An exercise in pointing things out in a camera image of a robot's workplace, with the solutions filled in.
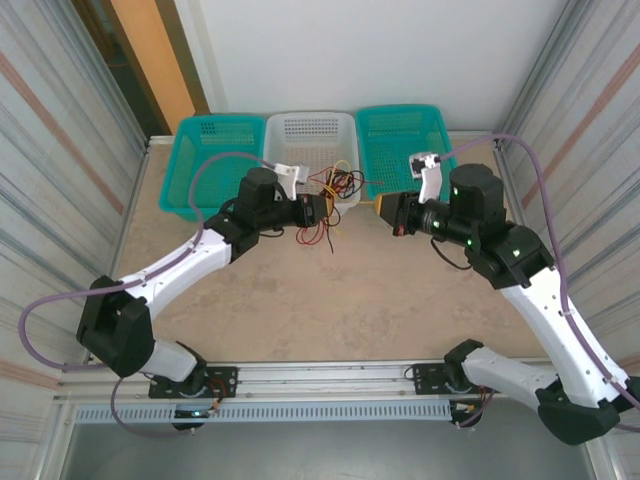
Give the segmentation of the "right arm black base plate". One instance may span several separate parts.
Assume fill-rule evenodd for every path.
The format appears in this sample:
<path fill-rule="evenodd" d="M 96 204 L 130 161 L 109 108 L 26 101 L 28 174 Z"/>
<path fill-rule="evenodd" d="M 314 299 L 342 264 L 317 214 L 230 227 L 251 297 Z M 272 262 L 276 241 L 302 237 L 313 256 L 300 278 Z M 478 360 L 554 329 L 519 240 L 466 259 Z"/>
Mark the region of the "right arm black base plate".
<path fill-rule="evenodd" d="M 488 395 L 496 390 L 473 384 L 459 366 L 443 362 L 416 363 L 403 372 L 416 395 Z"/>

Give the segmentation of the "black controller board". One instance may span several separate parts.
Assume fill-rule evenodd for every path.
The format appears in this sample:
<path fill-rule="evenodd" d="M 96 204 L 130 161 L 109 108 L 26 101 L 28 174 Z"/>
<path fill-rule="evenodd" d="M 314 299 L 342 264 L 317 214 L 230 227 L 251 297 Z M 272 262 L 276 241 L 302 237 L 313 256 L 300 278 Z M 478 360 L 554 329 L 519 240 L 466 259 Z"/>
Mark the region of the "black controller board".
<path fill-rule="evenodd" d="M 194 432 L 217 414 L 216 408 L 209 409 L 177 409 L 171 422 L 178 432 Z"/>
<path fill-rule="evenodd" d="M 456 428 L 472 428 L 482 417 L 482 405 L 480 400 L 450 400 L 450 423 Z"/>

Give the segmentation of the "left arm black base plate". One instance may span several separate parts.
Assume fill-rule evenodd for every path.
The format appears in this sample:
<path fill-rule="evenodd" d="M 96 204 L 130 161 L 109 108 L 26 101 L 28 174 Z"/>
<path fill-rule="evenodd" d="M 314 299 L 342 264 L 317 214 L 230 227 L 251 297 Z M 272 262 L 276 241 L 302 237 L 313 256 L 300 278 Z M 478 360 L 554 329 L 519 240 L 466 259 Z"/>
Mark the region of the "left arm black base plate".
<path fill-rule="evenodd" d="M 148 396 L 151 399 L 234 398 L 238 373 L 238 368 L 233 366 L 199 366 L 182 382 L 153 376 Z"/>

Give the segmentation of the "aluminium rail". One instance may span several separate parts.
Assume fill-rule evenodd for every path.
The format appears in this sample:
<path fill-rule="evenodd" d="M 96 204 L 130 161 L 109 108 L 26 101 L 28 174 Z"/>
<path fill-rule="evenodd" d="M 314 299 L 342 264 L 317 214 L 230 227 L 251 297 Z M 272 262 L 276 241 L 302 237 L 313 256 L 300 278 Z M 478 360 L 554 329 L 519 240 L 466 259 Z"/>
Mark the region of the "aluminium rail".
<path fill-rule="evenodd" d="M 237 402 L 388 400 L 413 397 L 409 366 L 417 361 L 244 362 L 237 365 Z M 64 373 L 56 403 L 106 404 L 117 376 L 107 371 Z"/>

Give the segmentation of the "white plastic basket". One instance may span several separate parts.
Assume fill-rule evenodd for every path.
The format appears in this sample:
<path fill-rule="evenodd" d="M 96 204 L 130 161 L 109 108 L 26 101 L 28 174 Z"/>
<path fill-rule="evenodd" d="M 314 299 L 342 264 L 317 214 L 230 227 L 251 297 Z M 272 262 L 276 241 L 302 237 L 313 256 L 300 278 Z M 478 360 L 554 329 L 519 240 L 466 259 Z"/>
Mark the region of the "white plastic basket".
<path fill-rule="evenodd" d="M 273 115 L 266 122 L 263 160 L 307 166 L 309 177 L 306 184 L 297 186 L 297 196 L 317 195 L 332 168 L 360 168 L 355 120 L 338 112 Z"/>

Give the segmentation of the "teal plastic basket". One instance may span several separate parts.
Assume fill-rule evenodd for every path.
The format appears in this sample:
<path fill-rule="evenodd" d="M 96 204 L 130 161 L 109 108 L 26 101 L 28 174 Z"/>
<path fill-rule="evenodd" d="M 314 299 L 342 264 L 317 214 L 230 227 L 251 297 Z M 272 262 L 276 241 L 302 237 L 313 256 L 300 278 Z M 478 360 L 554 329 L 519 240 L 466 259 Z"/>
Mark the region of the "teal plastic basket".
<path fill-rule="evenodd" d="M 440 110 L 430 105 L 386 105 L 356 112 L 361 167 L 370 199 L 378 194 L 418 191 L 409 156 L 452 150 Z"/>
<path fill-rule="evenodd" d="M 266 121 L 259 116 L 209 115 L 189 117 L 180 123 L 168 162 L 159 207 L 165 213 L 194 222 L 189 191 L 199 168 L 220 153 L 244 153 L 220 159 L 199 177 L 195 203 L 205 218 L 218 212 L 238 193 L 241 179 L 260 165 Z"/>

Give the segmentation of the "orange wooden door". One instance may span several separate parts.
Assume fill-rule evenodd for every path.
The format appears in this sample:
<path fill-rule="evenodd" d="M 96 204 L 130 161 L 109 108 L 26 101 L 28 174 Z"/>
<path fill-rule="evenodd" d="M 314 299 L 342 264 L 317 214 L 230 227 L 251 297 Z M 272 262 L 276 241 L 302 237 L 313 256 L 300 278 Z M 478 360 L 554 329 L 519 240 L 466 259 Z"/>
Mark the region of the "orange wooden door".
<path fill-rule="evenodd" d="M 211 112 L 180 18 L 182 0 L 101 0 L 160 131 Z"/>

